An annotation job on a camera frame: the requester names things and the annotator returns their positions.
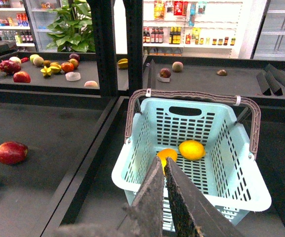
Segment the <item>green fruit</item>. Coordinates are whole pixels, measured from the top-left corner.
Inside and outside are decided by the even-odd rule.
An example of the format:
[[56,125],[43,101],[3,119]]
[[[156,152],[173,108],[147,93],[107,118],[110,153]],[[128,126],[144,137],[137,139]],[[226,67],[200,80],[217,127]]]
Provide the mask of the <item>green fruit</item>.
[[183,70],[183,63],[181,62],[174,62],[172,65],[172,69],[175,73],[179,73]]
[[33,54],[33,55],[30,55],[29,59],[30,59],[30,62],[33,64],[34,63],[34,58],[36,57],[39,57],[38,54]]
[[34,58],[33,63],[34,63],[34,65],[36,65],[37,67],[41,67],[42,64],[43,64],[43,58],[41,58],[41,57],[38,56],[38,57]]

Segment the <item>apple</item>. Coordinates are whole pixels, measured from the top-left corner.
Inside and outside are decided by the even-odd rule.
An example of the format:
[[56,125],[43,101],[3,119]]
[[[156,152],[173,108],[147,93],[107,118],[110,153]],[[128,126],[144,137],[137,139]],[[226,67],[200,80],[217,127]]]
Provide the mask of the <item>apple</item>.
[[76,59],[78,62],[80,61],[80,56],[76,53],[71,53],[69,56],[69,59],[74,58]]
[[36,57],[39,57],[39,55],[38,54],[30,55],[29,59],[30,59],[32,64],[34,64],[34,58],[36,58]]
[[162,78],[170,78],[171,71],[169,68],[162,68],[160,71],[160,77]]
[[22,143],[9,141],[0,145],[0,162],[17,164],[26,159],[28,147]]
[[78,68],[79,62],[78,62],[78,60],[76,60],[75,58],[71,58],[71,59],[69,60],[69,62],[73,64],[74,69],[77,69],[77,68]]
[[13,76],[14,82],[30,83],[31,79],[27,72],[19,71]]

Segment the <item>green leaves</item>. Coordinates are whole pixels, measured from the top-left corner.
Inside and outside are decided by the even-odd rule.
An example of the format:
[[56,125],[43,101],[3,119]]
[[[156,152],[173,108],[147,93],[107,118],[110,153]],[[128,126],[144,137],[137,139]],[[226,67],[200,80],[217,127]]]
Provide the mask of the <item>green leaves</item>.
[[73,0],[69,5],[70,1],[62,0],[62,7],[51,10],[57,17],[48,26],[52,32],[47,34],[53,42],[47,48],[57,47],[58,52],[95,52],[90,8],[86,0]]

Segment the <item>refrigerator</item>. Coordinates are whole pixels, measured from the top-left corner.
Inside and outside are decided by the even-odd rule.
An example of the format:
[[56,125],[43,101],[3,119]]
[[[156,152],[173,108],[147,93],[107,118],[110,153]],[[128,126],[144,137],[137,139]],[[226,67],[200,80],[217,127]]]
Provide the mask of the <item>refrigerator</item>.
[[38,52],[56,52],[56,49],[47,49],[46,46],[52,42],[52,39],[47,35],[47,26],[53,23],[56,17],[56,12],[50,13],[48,9],[61,7],[60,0],[25,0],[26,9],[30,18],[32,34],[35,39]]
[[267,2],[251,58],[285,60],[285,0]]

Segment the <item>white wall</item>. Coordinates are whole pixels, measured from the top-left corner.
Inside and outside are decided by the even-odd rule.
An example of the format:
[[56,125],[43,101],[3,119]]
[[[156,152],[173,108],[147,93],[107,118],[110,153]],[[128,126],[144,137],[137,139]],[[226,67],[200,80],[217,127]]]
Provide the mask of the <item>white wall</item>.
[[116,0],[114,5],[116,53],[127,54],[126,13],[122,0]]

